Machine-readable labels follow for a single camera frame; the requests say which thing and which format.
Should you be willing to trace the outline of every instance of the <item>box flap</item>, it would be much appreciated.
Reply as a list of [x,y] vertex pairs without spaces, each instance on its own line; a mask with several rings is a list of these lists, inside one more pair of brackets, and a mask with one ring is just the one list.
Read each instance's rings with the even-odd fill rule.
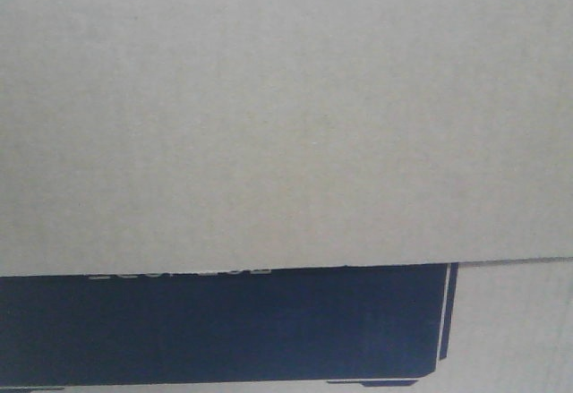
[[2,0],[0,275],[573,255],[569,0]]

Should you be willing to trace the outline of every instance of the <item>cardboard box lid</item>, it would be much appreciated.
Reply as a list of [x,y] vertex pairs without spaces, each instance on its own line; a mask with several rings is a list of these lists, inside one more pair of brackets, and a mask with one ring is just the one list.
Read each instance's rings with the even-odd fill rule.
[[0,275],[573,254],[568,0],[0,6]]

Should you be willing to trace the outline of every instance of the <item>cardboard surface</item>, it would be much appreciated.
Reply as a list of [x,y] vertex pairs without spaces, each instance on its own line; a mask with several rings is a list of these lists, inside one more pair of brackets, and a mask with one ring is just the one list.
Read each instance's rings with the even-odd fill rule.
[[571,0],[0,0],[0,275],[573,254]]
[[324,381],[68,388],[66,393],[569,393],[573,261],[461,264],[448,358],[414,386]]

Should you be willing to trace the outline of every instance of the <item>gray cardboard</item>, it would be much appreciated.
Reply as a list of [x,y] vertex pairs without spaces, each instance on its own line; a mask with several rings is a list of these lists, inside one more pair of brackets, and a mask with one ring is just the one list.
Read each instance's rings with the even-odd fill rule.
[[573,255],[571,0],[0,0],[0,275]]

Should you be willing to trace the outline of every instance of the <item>white stripe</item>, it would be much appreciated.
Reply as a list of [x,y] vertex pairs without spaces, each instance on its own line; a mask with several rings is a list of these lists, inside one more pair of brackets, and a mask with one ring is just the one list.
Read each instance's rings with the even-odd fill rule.
[[446,284],[444,284],[444,296],[441,302],[441,318],[440,318],[440,335],[438,336],[438,350],[436,351],[436,366],[440,361],[440,350],[441,350],[441,337],[443,336],[444,321],[446,320],[446,306],[448,304],[448,290],[449,290],[449,272],[451,271],[451,263],[448,264],[448,270],[446,271]]

